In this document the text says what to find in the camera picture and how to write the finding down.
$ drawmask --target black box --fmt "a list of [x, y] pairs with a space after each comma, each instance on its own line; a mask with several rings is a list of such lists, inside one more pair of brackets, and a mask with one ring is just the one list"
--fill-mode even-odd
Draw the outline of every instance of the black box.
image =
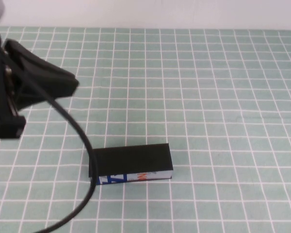
[[168, 143], [94, 149], [97, 185], [170, 179], [173, 164]]

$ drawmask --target blue lettering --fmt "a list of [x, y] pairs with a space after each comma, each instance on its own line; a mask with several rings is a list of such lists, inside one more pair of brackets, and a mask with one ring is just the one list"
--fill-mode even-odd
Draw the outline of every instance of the blue lettering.
[[123, 178], [115, 178], [115, 177], [112, 177], [112, 176], [107, 176], [107, 181], [106, 182], [102, 182], [100, 183], [100, 180], [98, 179], [97, 180], [97, 185], [100, 185], [100, 184], [108, 184], [108, 183], [124, 183], [124, 182], [127, 182], [127, 174], [124, 174], [123, 175]]

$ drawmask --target black wire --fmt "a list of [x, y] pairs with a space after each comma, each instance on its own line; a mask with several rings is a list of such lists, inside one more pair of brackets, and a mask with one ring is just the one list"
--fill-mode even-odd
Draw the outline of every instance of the black wire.
[[89, 163], [90, 171], [92, 175], [90, 188], [86, 196], [82, 200], [82, 202], [70, 214], [68, 214], [65, 218], [63, 218], [59, 222], [56, 222], [55, 224], [43, 230], [35, 232], [35, 233], [49, 233], [60, 228], [61, 226], [69, 222], [72, 218], [74, 218], [86, 206], [86, 204], [92, 197], [95, 187], [96, 187], [97, 178], [98, 178], [98, 167], [97, 167], [96, 157], [93, 153], [93, 148], [88, 137], [86, 136], [83, 129], [79, 126], [79, 124], [73, 119], [73, 117], [60, 104], [58, 104], [43, 88], [41, 88], [35, 81], [27, 77], [27, 75], [24, 74], [24, 72], [18, 67], [18, 65], [16, 65], [10, 57], [5, 55], [1, 47], [0, 47], [0, 59], [12, 70], [14, 74], [16, 74], [16, 76], [19, 77], [19, 79], [21, 79], [27, 86], [33, 89], [41, 97], [43, 97], [51, 106], [53, 106], [56, 109], [57, 112], [60, 113], [60, 115], [62, 115], [63, 118], [67, 120], [67, 122], [70, 123], [70, 125], [75, 129], [75, 131], [80, 136], [88, 152], [88, 156], [90, 160], [90, 163]]

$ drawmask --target white wall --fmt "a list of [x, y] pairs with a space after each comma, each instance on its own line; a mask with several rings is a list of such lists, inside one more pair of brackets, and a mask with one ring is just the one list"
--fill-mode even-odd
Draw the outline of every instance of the white wall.
[[4, 0], [0, 25], [291, 29], [291, 0]]

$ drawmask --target grid mat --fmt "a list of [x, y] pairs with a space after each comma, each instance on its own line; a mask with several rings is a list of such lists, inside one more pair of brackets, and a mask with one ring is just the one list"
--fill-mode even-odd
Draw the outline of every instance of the grid mat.
[[[3, 28], [77, 75], [59, 100], [93, 147], [169, 142], [172, 180], [99, 186], [57, 232], [291, 233], [291, 31]], [[0, 233], [61, 219], [89, 187], [46, 103], [0, 141]]]

